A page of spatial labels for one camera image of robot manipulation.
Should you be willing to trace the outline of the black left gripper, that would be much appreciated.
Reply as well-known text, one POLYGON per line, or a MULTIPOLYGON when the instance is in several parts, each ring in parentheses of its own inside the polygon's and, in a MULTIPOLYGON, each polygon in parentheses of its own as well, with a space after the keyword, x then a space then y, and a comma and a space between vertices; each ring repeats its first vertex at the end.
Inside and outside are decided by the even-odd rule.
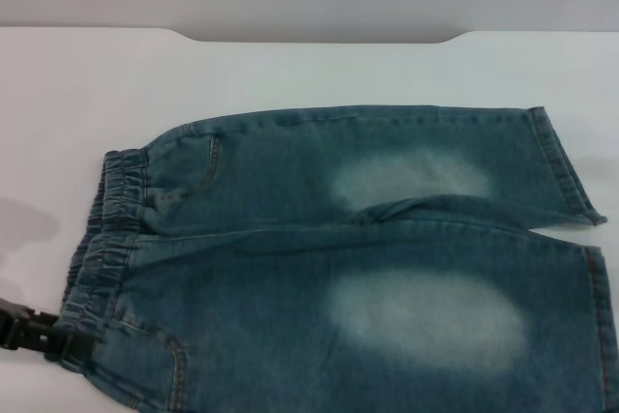
POLYGON ((100 335, 84 333, 75 328, 49 329, 49 320, 42 313, 1 300, 3 349, 44 351, 47 361, 81 366, 92 359, 101 340, 100 335))

